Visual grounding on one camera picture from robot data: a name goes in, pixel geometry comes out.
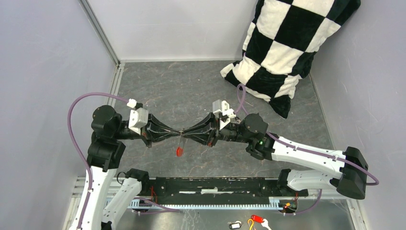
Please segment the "red key tag with keyring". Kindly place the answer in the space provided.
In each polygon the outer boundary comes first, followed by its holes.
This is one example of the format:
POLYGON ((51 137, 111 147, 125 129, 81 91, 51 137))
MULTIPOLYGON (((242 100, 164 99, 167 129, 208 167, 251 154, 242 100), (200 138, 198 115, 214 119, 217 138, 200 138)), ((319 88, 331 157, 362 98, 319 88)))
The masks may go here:
POLYGON ((183 155, 184 146, 185 146, 186 141, 187 141, 187 139, 184 137, 184 130, 181 130, 180 131, 179 144, 178 144, 178 147, 176 149, 176 156, 177 157, 181 157, 183 155))

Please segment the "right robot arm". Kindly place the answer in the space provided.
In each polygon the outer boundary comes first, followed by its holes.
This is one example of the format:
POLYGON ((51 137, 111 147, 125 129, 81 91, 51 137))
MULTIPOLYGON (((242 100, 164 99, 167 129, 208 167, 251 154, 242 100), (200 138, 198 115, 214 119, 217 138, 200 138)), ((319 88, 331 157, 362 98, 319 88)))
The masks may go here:
POLYGON ((277 191, 288 196, 304 189, 334 189, 357 200, 366 196, 368 164, 361 151, 321 149, 267 133, 268 124, 259 114, 247 115, 239 124, 227 123, 210 113, 203 121, 182 132, 182 136, 202 145, 218 141, 247 143, 246 152, 258 160, 283 161, 307 168, 282 170, 277 191))

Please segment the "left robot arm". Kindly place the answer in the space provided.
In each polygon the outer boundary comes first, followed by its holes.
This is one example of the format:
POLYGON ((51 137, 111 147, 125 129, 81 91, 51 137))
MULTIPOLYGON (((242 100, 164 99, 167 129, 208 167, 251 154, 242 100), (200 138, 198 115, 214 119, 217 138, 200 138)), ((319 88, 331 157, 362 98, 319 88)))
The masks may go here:
POLYGON ((83 157, 86 181, 71 230, 114 230, 131 201, 147 196, 146 203, 156 205, 157 188, 149 181, 146 171, 130 169, 125 173, 118 192, 109 203, 106 198, 113 177, 117 174, 125 151, 123 140, 152 143, 180 136, 181 133, 159 122, 148 110, 136 106, 128 120, 110 105, 98 107, 91 123, 93 133, 87 157, 83 157))

